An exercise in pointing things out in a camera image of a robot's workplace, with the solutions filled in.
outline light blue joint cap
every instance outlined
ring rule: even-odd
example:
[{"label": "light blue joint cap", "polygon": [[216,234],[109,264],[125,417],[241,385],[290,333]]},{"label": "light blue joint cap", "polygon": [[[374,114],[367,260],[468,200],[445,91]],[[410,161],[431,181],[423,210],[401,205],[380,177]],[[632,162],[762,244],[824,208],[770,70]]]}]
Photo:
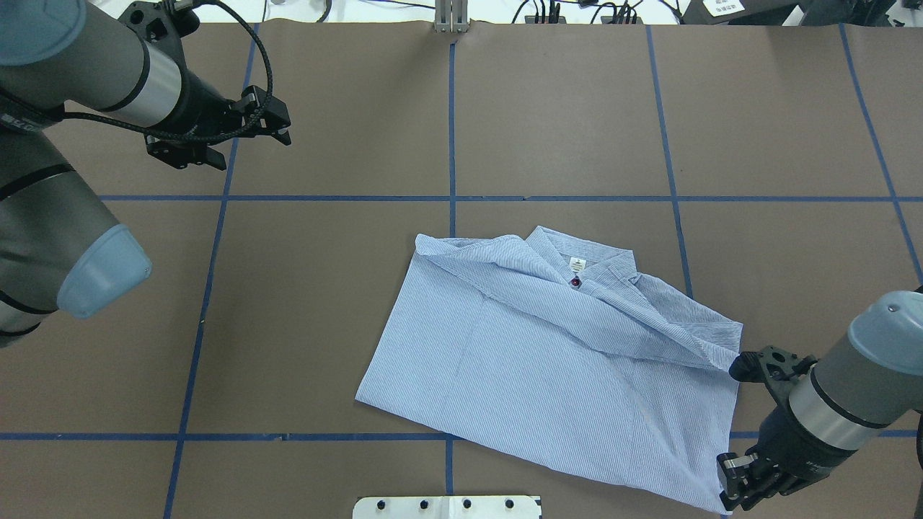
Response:
[{"label": "light blue joint cap", "polygon": [[0,0],[0,66],[36,63],[65,50],[87,22],[86,0]]},{"label": "light blue joint cap", "polygon": [[93,242],[70,270],[57,305],[78,319],[112,303],[150,277],[150,259],[123,223]]},{"label": "light blue joint cap", "polygon": [[890,292],[849,325],[849,341],[886,368],[923,376],[923,294]]}]

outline shirt label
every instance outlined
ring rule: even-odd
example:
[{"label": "shirt label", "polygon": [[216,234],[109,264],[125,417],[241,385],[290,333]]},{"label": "shirt label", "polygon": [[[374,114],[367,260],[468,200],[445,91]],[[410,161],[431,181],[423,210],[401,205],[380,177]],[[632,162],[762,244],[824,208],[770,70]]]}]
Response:
[{"label": "shirt label", "polygon": [[713,17],[722,17],[731,13],[739,13],[744,10],[740,0],[702,0],[705,8]]},{"label": "shirt label", "polygon": [[571,258],[570,259],[570,269],[574,271],[575,274],[579,274],[583,268],[586,267],[586,259],[582,258]]}]

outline folded shirt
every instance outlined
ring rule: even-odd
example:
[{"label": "folded shirt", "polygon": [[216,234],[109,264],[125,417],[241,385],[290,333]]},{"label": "folded shirt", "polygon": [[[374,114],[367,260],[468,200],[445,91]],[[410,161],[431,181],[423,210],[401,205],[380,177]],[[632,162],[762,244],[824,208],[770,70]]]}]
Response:
[{"label": "folded shirt", "polygon": [[554,470],[726,513],[742,325],[544,227],[416,238],[356,400]]}]

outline white bracket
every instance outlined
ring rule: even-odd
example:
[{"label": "white bracket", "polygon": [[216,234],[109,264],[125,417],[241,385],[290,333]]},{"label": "white bracket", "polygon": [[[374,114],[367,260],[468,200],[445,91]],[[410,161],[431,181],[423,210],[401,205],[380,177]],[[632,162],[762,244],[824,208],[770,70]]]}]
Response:
[{"label": "white bracket", "polygon": [[436,32],[468,32],[468,0],[436,0]]},{"label": "white bracket", "polygon": [[363,498],[353,519],[541,519],[538,496]]}]

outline striped shirt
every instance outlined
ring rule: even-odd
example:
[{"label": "striped shirt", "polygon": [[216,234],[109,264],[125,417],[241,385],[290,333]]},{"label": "striped shirt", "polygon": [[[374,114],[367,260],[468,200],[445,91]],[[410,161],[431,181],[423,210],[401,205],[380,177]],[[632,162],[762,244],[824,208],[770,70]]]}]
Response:
[{"label": "striped shirt", "polygon": [[356,399],[554,470],[725,513],[741,324],[537,227],[416,238]]}]

